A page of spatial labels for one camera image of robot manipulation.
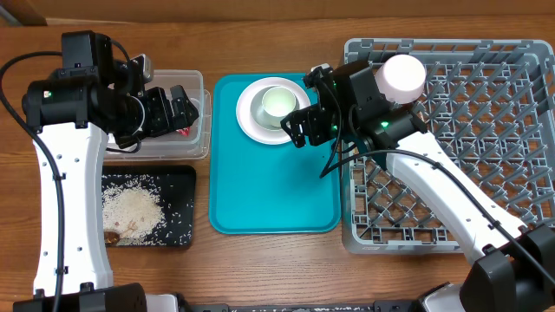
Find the teal tray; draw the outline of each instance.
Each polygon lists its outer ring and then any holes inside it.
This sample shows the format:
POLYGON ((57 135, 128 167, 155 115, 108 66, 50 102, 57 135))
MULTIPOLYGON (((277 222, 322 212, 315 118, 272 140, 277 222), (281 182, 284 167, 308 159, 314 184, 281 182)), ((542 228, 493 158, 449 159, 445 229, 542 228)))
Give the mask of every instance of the teal tray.
MULTIPOLYGON (((295 148, 249 138, 236 118, 251 83, 282 77, 304 89, 304 74, 228 75, 216 84, 212 116, 210 222, 225 234, 326 232, 340 218, 339 174, 324 179, 331 143, 295 148)), ((311 103, 317 95, 307 91, 311 103)))

